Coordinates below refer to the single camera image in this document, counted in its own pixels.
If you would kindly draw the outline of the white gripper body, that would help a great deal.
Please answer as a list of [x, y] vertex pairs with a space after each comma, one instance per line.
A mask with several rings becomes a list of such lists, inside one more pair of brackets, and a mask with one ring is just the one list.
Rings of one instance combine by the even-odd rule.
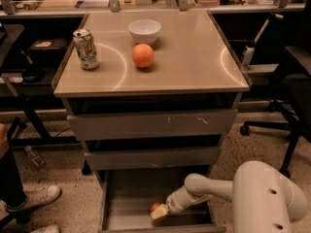
[[176, 215], [191, 206], [201, 204], [207, 200], [207, 194], [196, 194], [183, 185], [167, 197], [166, 206], [170, 215]]

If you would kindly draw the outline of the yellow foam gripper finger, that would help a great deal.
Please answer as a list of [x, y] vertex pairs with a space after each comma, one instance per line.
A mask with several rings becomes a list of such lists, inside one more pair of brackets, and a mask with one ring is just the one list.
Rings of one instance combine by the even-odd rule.
[[162, 204], [162, 212], [154, 211], [151, 213], [152, 220], [165, 219], [169, 214], [168, 207], [165, 204]]

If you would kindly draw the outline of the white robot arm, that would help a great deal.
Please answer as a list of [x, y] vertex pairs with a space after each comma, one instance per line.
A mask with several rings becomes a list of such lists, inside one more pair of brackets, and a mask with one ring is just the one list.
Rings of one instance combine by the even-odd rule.
[[231, 181], [189, 174], [163, 204], [153, 204], [151, 218], [163, 219], [216, 196], [232, 203], [234, 233], [293, 233], [291, 224], [308, 211], [304, 192], [275, 168], [243, 163]]

